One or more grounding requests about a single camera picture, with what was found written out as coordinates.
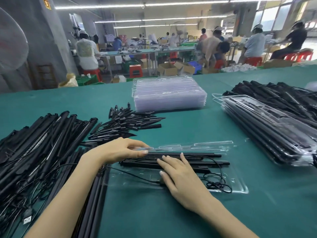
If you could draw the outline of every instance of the workbench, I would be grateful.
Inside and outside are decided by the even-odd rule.
[[[124,56],[124,55],[137,55],[137,54],[147,54],[147,71],[149,72],[149,55],[151,53],[155,54],[155,75],[157,75],[157,60],[156,60],[156,56],[159,53],[172,53],[172,52],[186,52],[186,51],[194,51],[196,49],[196,47],[194,46],[187,46],[187,47],[171,47],[169,50],[155,50],[155,49],[151,49],[151,48],[147,48],[147,49],[138,49],[138,53],[123,53],[123,54],[119,54],[117,51],[111,51],[111,52],[106,52],[104,54],[101,54],[101,57],[105,57],[107,59],[107,66],[109,67],[109,71],[110,71],[110,76],[112,77],[112,71],[111,71],[111,65],[109,62],[109,59],[111,56]]]
[[[150,146],[232,140],[222,160],[240,171],[249,194],[213,193],[224,206],[259,237],[316,237],[317,170],[273,164],[212,100],[212,93],[231,90],[247,80],[267,84],[284,81],[304,87],[315,80],[317,66],[273,68],[245,73],[194,76],[208,93],[201,110],[160,113],[162,128],[133,131]],[[31,125],[46,113],[69,110],[81,120],[108,121],[110,107],[134,108],[132,82],[59,88],[0,96],[0,138]],[[98,238],[220,237],[196,214],[185,210],[166,189],[127,188],[110,175]],[[14,238],[20,238],[18,229]]]

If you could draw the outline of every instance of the finger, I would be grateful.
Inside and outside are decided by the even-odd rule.
[[[156,162],[171,176],[174,176],[175,169],[163,160],[157,159]]]
[[[127,157],[126,158],[130,158],[130,159],[135,159],[135,158],[141,158],[144,157],[145,155],[147,155],[149,153],[148,150],[130,150],[128,149],[128,153],[127,153]]]
[[[176,192],[177,188],[172,181],[171,177],[165,173],[164,171],[160,171],[159,174],[161,175],[162,179],[164,180],[164,183],[166,184],[167,188],[170,190],[171,193]]]
[[[185,156],[183,153],[180,153],[180,159],[183,161],[185,165],[189,165],[188,160],[186,160]]]
[[[129,139],[129,138],[125,138],[124,140],[128,144],[127,147],[131,147],[131,146],[134,146],[134,147],[149,147],[146,143],[143,143],[140,140]]]
[[[172,166],[174,169],[177,169],[180,167],[180,165],[183,164],[183,162],[181,162],[178,159],[172,158],[170,156],[163,156],[163,160],[168,163],[170,166]]]

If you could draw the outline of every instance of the worker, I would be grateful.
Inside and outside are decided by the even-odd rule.
[[[122,47],[122,41],[119,37],[116,37],[113,41],[113,49],[115,51],[118,51],[118,49],[121,47]]]
[[[230,49],[230,44],[227,41],[212,36],[198,43],[196,47],[196,56],[200,64],[205,63],[206,67],[214,67],[216,64],[215,54],[218,53],[219,59],[223,60],[223,66],[226,66],[227,61],[225,53]]]
[[[222,34],[222,27],[216,26],[212,32],[212,35],[215,36],[216,38],[219,38],[221,41],[224,41],[224,37],[221,34]]]
[[[147,150],[132,150],[134,147],[148,147],[148,145],[138,140],[118,138],[85,153],[72,175],[27,232],[25,238],[71,238],[100,167],[125,158],[141,158],[148,153]],[[160,175],[172,196],[186,209],[197,213],[214,226],[222,237],[258,238],[211,195],[183,153],[180,159],[163,156],[157,162],[164,169],[160,171]],[[154,222],[153,225],[160,226],[160,222]]]
[[[202,41],[202,40],[204,40],[204,39],[206,39],[206,38],[207,38],[206,28],[203,28],[203,29],[201,29],[201,36],[200,36],[200,38],[199,38],[199,41]]]
[[[175,33],[172,33],[172,36],[170,37],[170,47],[177,47],[177,43],[179,42],[178,35],[175,35]]]
[[[85,71],[98,69],[97,58],[100,57],[100,54],[96,43],[89,40],[89,36],[84,30],[79,31],[79,38],[80,40],[76,42],[75,47],[80,66],[85,74]]]
[[[246,41],[238,63],[244,64],[248,57],[260,57],[264,51],[265,36],[262,33],[263,25],[257,24],[252,30],[252,36]]]
[[[165,37],[162,37],[164,40],[169,40],[170,39],[170,33],[167,32]]]
[[[300,51],[301,46],[307,38],[307,31],[305,29],[303,20],[296,21],[292,26],[292,30],[293,31],[289,35],[287,35],[283,41],[284,43],[286,43],[291,40],[292,43],[289,44],[286,48],[274,51],[270,59],[284,59],[287,54]]]

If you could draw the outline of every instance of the white cap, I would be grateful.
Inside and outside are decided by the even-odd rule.
[[[79,31],[79,34],[87,34],[86,32],[85,32],[85,30],[80,30]]]
[[[263,25],[262,24],[256,24],[255,26],[254,26],[254,28],[263,28]]]

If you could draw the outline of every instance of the forearm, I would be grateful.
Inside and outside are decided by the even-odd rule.
[[[25,238],[70,238],[100,164],[82,157]]]
[[[224,238],[259,238],[214,197],[201,208],[198,214],[216,228]]]

